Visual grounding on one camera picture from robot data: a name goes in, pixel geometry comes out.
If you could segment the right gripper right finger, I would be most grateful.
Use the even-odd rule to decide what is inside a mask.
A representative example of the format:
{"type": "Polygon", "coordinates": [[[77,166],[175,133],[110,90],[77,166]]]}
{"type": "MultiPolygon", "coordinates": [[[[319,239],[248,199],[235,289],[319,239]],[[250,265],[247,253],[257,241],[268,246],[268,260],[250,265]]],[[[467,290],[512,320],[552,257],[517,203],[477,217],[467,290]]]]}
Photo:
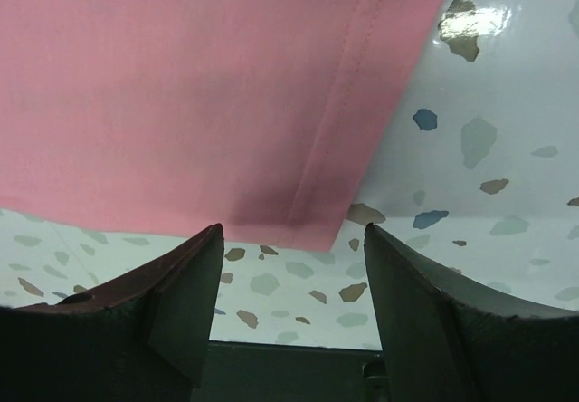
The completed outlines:
{"type": "Polygon", "coordinates": [[[578,315],[494,290],[368,225],[365,268],[393,401],[575,401],[578,315]]]}

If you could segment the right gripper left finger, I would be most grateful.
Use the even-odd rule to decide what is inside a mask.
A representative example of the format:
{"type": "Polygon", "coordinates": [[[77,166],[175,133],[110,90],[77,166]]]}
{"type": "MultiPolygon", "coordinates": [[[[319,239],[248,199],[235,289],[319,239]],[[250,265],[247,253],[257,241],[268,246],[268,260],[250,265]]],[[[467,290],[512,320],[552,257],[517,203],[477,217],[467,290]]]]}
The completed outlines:
{"type": "Polygon", "coordinates": [[[215,224],[115,279],[1,310],[4,401],[187,401],[202,382],[223,267],[215,224]]]}

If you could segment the pink t shirt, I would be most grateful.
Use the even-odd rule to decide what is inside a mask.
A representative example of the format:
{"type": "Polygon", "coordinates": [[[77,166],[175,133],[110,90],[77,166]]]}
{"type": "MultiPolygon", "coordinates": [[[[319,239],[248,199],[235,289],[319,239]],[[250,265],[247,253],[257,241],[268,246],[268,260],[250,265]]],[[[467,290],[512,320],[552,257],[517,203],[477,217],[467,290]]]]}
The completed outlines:
{"type": "Polygon", "coordinates": [[[326,251],[444,0],[1,0],[1,204],[326,251]]]}

